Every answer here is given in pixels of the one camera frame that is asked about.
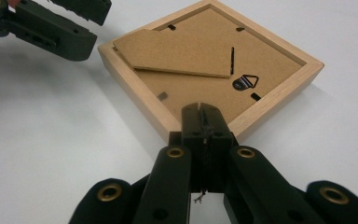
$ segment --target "white table surface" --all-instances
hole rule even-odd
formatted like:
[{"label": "white table surface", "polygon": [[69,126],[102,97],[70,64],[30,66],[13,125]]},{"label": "white table surface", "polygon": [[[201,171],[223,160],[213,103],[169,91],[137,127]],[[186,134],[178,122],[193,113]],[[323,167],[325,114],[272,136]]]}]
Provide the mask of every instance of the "white table surface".
[{"label": "white table surface", "polygon": [[[105,25],[52,9],[97,45],[197,1],[118,1]],[[222,0],[325,63],[319,76],[243,145],[294,186],[331,180],[358,195],[358,1]],[[147,175],[165,142],[104,69],[97,49],[73,63],[0,38],[0,223],[67,223],[95,183]],[[191,223],[229,223],[221,195],[192,204]]]}]

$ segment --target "white tabletop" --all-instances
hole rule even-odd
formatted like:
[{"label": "white tabletop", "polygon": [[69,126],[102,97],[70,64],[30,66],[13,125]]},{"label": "white tabletop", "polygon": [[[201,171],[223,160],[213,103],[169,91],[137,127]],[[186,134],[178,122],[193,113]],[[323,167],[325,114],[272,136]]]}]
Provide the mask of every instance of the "white tabletop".
[{"label": "white tabletop", "polygon": [[[197,1],[113,0],[103,27],[37,2],[89,28],[100,45]],[[325,63],[241,144],[300,189],[326,179],[358,195],[358,1],[222,2]],[[0,38],[0,223],[67,223],[95,183],[135,182],[165,146],[96,48],[74,63]],[[190,221],[228,223],[222,196],[192,204]]]}]

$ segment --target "wooden picture frame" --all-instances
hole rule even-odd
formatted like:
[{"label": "wooden picture frame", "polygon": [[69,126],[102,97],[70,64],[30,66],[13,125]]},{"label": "wooden picture frame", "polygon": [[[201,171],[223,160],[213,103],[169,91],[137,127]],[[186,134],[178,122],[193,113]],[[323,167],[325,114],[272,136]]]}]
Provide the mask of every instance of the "wooden picture frame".
[{"label": "wooden picture frame", "polygon": [[[239,66],[235,69],[239,73],[238,76],[247,73],[252,75],[259,73],[257,74],[260,76],[258,89],[241,93],[246,95],[246,97],[243,97],[244,100],[240,102],[236,100],[232,100],[232,102],[231,100],[225,100],[221,104],[217,102],[216,105],[214,104],[214,100],[222,98],[219,97],[219,95],[223,95],[218,92],[219,90],[226,88],[225,94],[227,92],[229,92],[229,94],[236,94],[234,93],[235,90],[232,90],[231,85],[225,84],[221,85],[222,88],[207,90],[209,93],[206,95],[214,95],[214,97],[211,98],[211,102],[203,102],[219,107],[227,120],[229,129],[240,139],[248,135],[257,125],[271,115],[274,110],[279,108],[280,105],[283,105],[288,99],[307,87],[324,67],[323,63],[311,57],[306,52],[294,47],[272,32],[216,0],[202,0],[190,7],[174,12],[167,17],[153,21],[133,32],[141,29],[169,32],[169,29],[172,29],[172,27],[178,27],[178,30],[190,32],[191,34],[195,32],[195,35],[212,35],[223,30],[219,34],[220,36],[223,35],[223,37],[227,35],[227,38],[231,38],[232,35],[237,36],[236,33],[241,33],[244,40],[246,40],[241,42],[250,43],[248,46],[243,47],[241,46],[241,42],[237,41],[239,42],[238,47],[243,47],[243,57],[241,58],[241,55],[240,58],[236,57],[236,59],[242,61],[236,62]],[[183,77],[185,80],[189,80],[190,77],[173,74],[156,75],[155,73],[151,74],[146,71],[133,69],[122,55],[120,55],[120,52],[117,51],[113,42],[114,40],[98,47],[105,67],[145,114],[146,118],[156,128],[162,138],[168,141],[169,132],[181,130],[180,116],[178,117],[180,111],[178,111],[178,108],[172,108],[172,104],[174,102],[180,102],[182,104],[196,103],[197,101],[203,101],[203,99],[188,99],[188,102],[182,102],[183,99],[172,98],[171,105],[162,102],[161,97],[158,96],[158,92],[153,90],[150,86],[150,77],[165,76],[165,79],[172,77],[176,78],[175,83],[181,82],[180,79],[178,79],[179,77]],[[203,79],[204,83],[212,83],[217,82],[218,77],[194,78],[214,78]],[[188,85],[188,82],[182,83],[184,91],[181,91],[195,91],[194,89],[188,90],[187,87],[189,86],[191,85]],[[252,95],[252,91],[257,91],[261,99],[257,101],[250,98],[249,96]],[[226,114],[232,111],[236,111],[235,114],[227,115],[227,119]]]}]

